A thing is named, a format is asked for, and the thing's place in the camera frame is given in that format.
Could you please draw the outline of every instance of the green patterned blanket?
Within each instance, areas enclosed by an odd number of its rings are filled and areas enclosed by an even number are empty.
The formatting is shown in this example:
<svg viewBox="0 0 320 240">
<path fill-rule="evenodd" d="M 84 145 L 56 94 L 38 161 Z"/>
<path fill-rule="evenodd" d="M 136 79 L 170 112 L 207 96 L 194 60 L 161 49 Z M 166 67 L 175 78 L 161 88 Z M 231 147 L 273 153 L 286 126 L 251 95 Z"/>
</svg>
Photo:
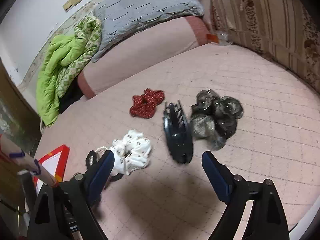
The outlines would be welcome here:
<svg viewBox="0 0 320 240">
<path fill-rule="evenodd" d="M 65 95 L 71 82 L 98 51 L 101 21 L 87 17 L 76 25 L 74 33 L 52 39 L 39 72 L 36 101 L 46 126 L 51 126 L 58 117 L 59 98 Z"/>
</svg>

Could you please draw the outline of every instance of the pillow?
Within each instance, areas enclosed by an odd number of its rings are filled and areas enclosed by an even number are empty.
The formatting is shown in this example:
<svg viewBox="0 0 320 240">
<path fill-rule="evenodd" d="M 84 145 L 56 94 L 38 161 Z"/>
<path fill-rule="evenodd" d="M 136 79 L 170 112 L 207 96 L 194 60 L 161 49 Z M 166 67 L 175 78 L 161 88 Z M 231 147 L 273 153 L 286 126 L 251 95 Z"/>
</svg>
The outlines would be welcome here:
<svg viewBox="0 0 320 240">
<path fill-rule="evenodd" d="M 299 0 L 212 0 L 215 28 L 320 93 L 320 33 Z"/>
<path fill-rule="evenodd" d="M 92 61 L 138 31 L 177 17 L 202 16 L 203 11 L 198 0 L 104 0 L 94 9 L 102 21 L 102 41 Z"/>
<path fill-rule="evenodd" d="M 208 43 L 208 30 L 195 16 L 180 17 L 139 32 L 89 62 L 78 76 L 87 98 L 159 62 Z"/>
</svg>

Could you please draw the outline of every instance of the red hair scrunchie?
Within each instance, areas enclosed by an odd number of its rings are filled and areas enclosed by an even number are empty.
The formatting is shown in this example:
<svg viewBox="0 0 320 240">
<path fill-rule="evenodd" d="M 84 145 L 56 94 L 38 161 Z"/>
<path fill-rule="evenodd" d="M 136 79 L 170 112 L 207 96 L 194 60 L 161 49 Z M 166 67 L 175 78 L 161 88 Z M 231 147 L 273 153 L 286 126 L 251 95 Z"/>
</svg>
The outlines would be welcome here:
<svg viewBox="0 0 320 240">
<path fill-rule="evenodd" d="M 132 116 L 151 118 L 155 114 L 156 106 L 164 100 L 164 92 L 147 88 L 143 95 L 133 96 L 132 100 L 133 106 L 130 108 Z"/>
</svg>

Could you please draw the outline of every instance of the striped pillow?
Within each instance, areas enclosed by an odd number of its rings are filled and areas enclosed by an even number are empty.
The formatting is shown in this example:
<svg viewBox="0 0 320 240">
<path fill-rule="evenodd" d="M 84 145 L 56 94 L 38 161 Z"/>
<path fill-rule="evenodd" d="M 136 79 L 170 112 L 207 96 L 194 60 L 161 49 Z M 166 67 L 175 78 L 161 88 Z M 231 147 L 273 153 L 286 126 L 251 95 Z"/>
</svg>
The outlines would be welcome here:
<svg viewBox="0 0 320 240">
<path fill-rule="evenodd" d="M 284 65 L 320 93 L 320 33 L 299 0 L 212 3 L 215 29 Z"/>
</svg>

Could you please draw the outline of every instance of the white wall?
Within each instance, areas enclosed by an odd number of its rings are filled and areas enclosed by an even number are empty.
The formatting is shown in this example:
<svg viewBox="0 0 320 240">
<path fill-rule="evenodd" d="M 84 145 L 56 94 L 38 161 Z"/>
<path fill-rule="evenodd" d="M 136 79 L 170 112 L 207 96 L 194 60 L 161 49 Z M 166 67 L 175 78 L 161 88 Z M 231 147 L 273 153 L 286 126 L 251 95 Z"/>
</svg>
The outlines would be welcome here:
<svg viewBox="0 0 320 240">
<path fill-rule="evenodd" d="M 0 25 L 0 57 L 18 86 L 51 34 L 91 0 L 83 0 L 67 13 L 68 0 L 17 0 Z"/>
</svg>

